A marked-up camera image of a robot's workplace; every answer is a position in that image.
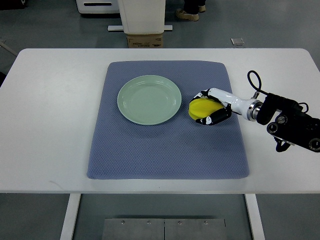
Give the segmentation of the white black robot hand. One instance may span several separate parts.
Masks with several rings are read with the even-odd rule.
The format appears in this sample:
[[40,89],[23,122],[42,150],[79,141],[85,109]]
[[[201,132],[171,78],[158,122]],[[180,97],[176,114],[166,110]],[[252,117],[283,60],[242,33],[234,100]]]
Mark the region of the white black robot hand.
[[213,112],[211,115],[195,120],[199,124],[208,126],[216,125],[225,121],[231,117],[232,113],[241,115],[245,120],[254,122],[256,121],[258,112],[263,104],[255,98],[241,99],[229,92],[217,88],[203,90],[192,100],[199,98],[211,99],[224,105],[224,108]]

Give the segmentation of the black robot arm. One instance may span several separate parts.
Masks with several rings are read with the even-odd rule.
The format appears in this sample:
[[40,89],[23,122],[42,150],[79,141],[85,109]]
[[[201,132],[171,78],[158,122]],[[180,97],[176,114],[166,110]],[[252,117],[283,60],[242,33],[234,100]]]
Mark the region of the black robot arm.
[[255,89],[254,99],[260,93],[265,95],[250,116],[261,125],[276,141],[275,150],[279,153],[290,146],[298,145],[312,152],[320,151],[320,120],[307,114],[309,106],[305,102],[285,98],[261,89],[262,81],[258,73],[247,73],[250,85]]

